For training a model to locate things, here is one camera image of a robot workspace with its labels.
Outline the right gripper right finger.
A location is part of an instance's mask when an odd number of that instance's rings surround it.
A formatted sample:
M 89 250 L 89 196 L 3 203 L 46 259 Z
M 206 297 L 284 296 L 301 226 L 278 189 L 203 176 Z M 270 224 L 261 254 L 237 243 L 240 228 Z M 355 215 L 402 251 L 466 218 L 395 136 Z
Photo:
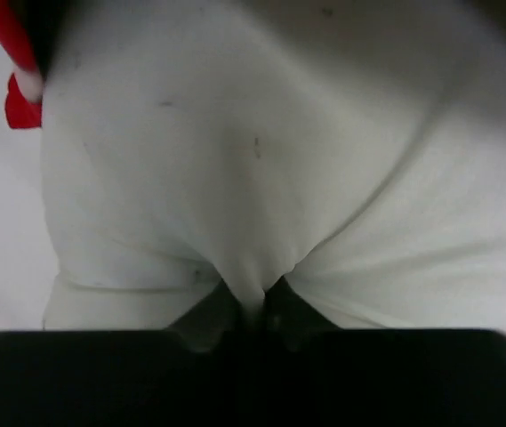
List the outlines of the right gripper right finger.
M 263 338 L 267 346 L 282 351 L 306 351 L 343 329 L 302 299 L 285 278 L 265 294 Z

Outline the white pillow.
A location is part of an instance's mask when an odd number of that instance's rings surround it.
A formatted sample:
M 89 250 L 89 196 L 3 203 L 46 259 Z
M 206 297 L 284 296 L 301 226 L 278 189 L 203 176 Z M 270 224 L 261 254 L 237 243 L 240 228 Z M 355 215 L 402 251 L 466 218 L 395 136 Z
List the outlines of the white pillow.
M 84 1 L 44 91 L 59 328 L 285 278 L 342 326 L 506 331 L 506 38 L 454 1 Z

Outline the red patterned pillowcase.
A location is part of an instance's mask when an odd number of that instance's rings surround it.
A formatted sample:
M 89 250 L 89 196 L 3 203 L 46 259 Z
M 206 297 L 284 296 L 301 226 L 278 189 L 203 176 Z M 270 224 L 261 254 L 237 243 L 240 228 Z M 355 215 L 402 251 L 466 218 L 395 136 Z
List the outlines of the red patterned pillowcase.
M 12 61 L 4 113 L 12 129 L 42 126 L 50 49 L 63 1 L 0 0 L 0 45 Z

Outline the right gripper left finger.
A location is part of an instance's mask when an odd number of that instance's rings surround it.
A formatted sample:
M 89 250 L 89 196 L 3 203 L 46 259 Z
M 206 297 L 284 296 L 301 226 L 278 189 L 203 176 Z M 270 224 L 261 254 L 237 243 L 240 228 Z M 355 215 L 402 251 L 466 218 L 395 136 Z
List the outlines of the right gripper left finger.
M 165 335 L 194 353 L 213 351 L 225 334 L 238 329 L 241 305 L 221 281 L 196 306 L 165 329 Z

